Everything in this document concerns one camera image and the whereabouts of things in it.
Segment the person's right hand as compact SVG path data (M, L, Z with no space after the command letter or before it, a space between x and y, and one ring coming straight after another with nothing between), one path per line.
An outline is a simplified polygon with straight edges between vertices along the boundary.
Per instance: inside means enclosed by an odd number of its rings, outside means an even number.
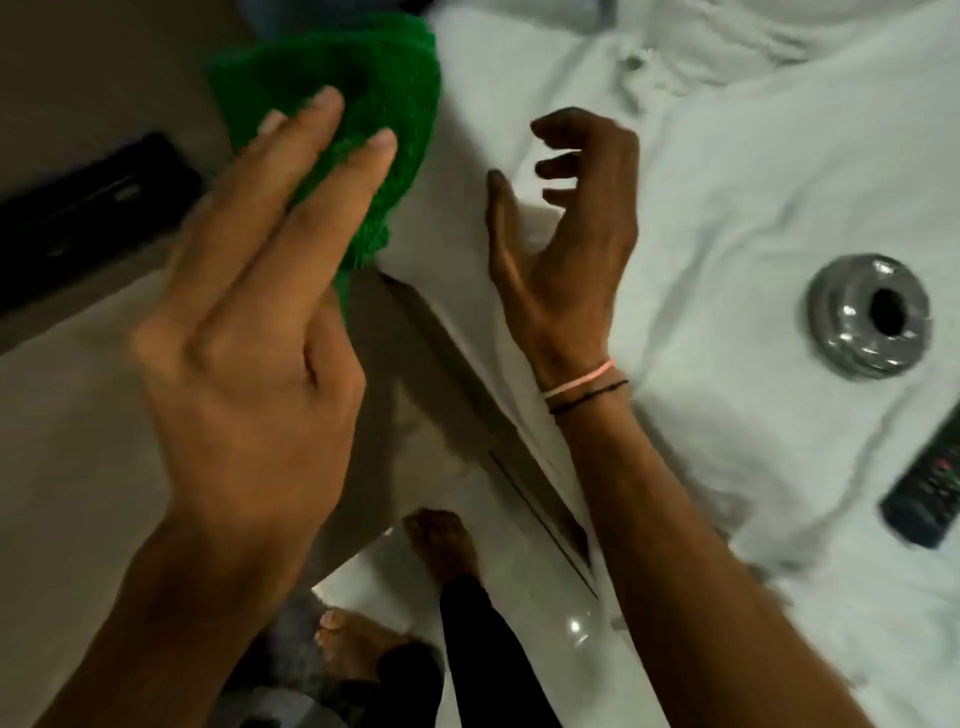
M592 173L572 189L544 189L561 209L538 251L534 300L504 300L511 337L546 399L571 394L613 369L608 341L615 298L638 235L641 145L611 118L577 107L531 123L534 136L561 154L583 150Z

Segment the person's left hand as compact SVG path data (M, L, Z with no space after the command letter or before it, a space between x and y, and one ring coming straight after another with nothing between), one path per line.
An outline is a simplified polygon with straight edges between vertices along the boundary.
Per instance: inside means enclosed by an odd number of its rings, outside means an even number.
M306 331L398 142L378 130L291 202L204 328L203 224L254 140L189 215L131 349L171 480L170 516L216 529L293 528L311 537L307 555L342 495L357 418L331 418L316 401Z

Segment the green knitted cloth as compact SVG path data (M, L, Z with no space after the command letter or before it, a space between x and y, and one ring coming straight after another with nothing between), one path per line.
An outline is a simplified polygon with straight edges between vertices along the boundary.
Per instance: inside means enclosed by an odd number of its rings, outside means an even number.
M394 132L398 149L390 171L333 278L346 311L351 276L388 245L387 219L414 185L433 135L442 86L434 33L420 16L372 13L342 29L313 30L220 54L206 76L235 153L250 143L269 112L292 116L315 92L340 91L340 124L296 189L293 205L375 132Z

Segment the person's right forearm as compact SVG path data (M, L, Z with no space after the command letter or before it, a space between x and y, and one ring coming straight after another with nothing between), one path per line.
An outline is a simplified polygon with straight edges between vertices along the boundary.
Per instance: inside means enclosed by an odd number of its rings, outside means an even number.
M612 368L546 398L671 728L875 728L702 516Z

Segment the person's left forearm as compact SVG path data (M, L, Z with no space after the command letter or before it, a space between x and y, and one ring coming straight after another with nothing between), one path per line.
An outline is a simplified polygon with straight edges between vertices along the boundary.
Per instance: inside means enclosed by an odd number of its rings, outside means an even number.
M105 621L33 728L201 728L290 594L311 537L166 516Z

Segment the beige bed base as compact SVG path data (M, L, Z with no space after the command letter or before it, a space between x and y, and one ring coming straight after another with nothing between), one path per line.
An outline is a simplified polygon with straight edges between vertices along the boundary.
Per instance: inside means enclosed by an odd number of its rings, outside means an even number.
M495 473L522 498L580 581L594 599L598 599L587 532L549 481L533 453L522 442L521 431L497 404L424 297L414 287L388 274L379 273L378 276L399 309L413 324L430 355L450 377L471 418L485 431L488 439L487 459Z

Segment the white bed sheet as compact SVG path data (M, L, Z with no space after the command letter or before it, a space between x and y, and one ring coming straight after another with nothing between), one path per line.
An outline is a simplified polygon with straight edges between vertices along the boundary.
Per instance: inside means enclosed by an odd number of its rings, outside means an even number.
M483 6L434 9L440 115L379 263L425 297L582 527L624 629L570 453L488 276L486 172L534 244L558 210L529 122L564 107L641 139L639 241L609 344L636 412L733 553L782 599L879 728L960 728L960 523L907 544L880 502L960 405L960 0L888 17L836 54L726 87L624 97L626 35ZM834 260L900 261L932 340L886 380L829 367L804 317Z

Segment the black flat box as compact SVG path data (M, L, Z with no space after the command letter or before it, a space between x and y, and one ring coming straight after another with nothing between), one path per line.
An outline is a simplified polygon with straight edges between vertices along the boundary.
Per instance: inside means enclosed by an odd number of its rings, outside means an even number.
M172 140L152 131L0 200L0 316L174 230L205 187Z

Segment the person's right foot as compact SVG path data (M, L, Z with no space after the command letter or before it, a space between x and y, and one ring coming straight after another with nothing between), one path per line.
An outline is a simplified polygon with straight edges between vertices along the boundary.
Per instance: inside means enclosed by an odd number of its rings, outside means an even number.
M403 528L441 595L465 599L484 594L474 540L460 516L420 508L403 518Z

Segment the person's foot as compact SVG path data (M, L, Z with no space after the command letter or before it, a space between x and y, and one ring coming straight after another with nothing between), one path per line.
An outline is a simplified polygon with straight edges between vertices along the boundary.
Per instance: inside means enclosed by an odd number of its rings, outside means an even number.
M403 528L441 595L465 599L484 594L474 540L460 516L420 508L403 518Z
M324 678L339 690L407 697L409 658L418 656L418 639L391 629L362 613L326 609L318 622L316 641Z

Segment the white paper sheet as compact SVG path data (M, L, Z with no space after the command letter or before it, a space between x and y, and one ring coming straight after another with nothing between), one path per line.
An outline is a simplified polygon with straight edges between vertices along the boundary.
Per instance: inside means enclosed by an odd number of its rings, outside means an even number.
M444 647L439 590L400 524L319 581L313 593L326 606Z

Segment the person's left foot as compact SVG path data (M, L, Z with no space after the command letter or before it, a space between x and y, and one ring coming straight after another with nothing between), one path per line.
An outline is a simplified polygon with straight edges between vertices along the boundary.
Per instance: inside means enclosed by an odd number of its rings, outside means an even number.
M409 658L418 656L418 639L391 629L362 613L326 609L318 622L316 641L324 678L339 690L407 697Z

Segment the round silver metal ashtray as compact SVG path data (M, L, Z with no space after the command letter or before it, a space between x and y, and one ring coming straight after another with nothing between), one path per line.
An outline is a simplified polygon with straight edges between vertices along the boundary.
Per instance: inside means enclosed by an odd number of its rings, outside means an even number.
M810 281L811 342L826 365L854 381L886 381L917 367L933 333L930 296L905 263L875 252L843 255Z

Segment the black trousers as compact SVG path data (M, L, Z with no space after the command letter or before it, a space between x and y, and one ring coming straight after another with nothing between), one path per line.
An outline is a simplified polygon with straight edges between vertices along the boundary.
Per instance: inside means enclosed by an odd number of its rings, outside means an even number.
M461 728L482 728L486 659L493 646L497 615L481 582L460 575L439 597L446 661L452 677ZM389 650L377 663L377 698L366 728L436 728L445 676L432 647L414 640Z

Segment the black remote control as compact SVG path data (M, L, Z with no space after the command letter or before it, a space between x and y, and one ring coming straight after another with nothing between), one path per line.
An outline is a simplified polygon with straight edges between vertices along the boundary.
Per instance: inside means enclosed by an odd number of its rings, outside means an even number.
M878 505L894 535L937 551L960 516L960 402Z

